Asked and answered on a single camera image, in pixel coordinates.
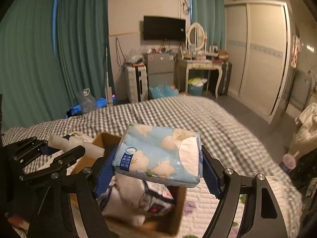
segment teal curtain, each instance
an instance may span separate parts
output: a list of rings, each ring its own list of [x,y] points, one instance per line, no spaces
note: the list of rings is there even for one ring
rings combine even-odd
[[[67,95],[73,104],[84,88],[90,88],[97,99],[105,97],[107,14],[107,0],[58,0],[57,55]],[[113,87],[109,47],[108,75],[109,85]]]
[[[225,48],[226,14],[224,0],[191,0],[192,22],[198,22],[207,32],[207,49],[215,42]]]
[[[69,109],[52,45],[53,0],[15,0],[0,22],[3,129],[63,118]]]

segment black television screen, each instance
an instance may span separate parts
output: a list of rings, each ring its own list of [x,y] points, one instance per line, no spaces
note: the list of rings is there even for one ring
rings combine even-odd
[[[144,40],[185,41],[186,20],[144,16]]]

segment plaid bedspread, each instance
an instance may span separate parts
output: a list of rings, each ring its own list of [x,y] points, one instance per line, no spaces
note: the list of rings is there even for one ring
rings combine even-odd
[[[291,227],[288,236],[297,236],[302,211],[300,193],[273,162],[263,144],[221,106],[207,98],[184,95],[102,108],[84,116],[10,129],[5,133],[3,142],[7,145],[32,136],[42,140],[48,139],[51,133],[64,136],[72,131],[80,131],[93,138],[102,131],[122,135],[131,122],[199,132],[202,144],[225,168],[230,167],[240,175],[262,173],[278,177],[287,187]],[[37,170],[49,158],[39,157],[26,168],[26,172]]]

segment wardrobe door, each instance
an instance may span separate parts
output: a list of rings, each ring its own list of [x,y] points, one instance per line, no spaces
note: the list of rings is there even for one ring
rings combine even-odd
[[[232,63],[229,91],[239,95],[247,51],[247,6],[226,6],[226,51]]]
[[[282,84],[286,18],[280,5],[248,4],[248,52],[241,99],[260,115],[271,115]]]

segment brown box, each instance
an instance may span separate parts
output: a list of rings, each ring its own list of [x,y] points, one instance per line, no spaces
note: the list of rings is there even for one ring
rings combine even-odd
[[[114,147],[118,145],[121,140],[120,136],[113,135],[107,132],[101,132],[93,141],[93,144],[105,149],[105,156],[108,156]],[[94,161],[87,157],[82,157],[74,168],[72,174],[78,173],[84,167],[92,166]],[[118,233],[119,235],[136,235],[147,237],[173,237],[176,236],[180,223],[182,220],[182,213],[184,207],[184,201],[186,197],[185,187],[168,186],[173,198],[176,200],[175,208],[164,216],[156,216],[146,218],[144,224],[141,227],[129,226],[126,223],[114,218],[105,218],[107,225],[111,231]],[[72,201],[77,204],[76,196],[71,197]]]

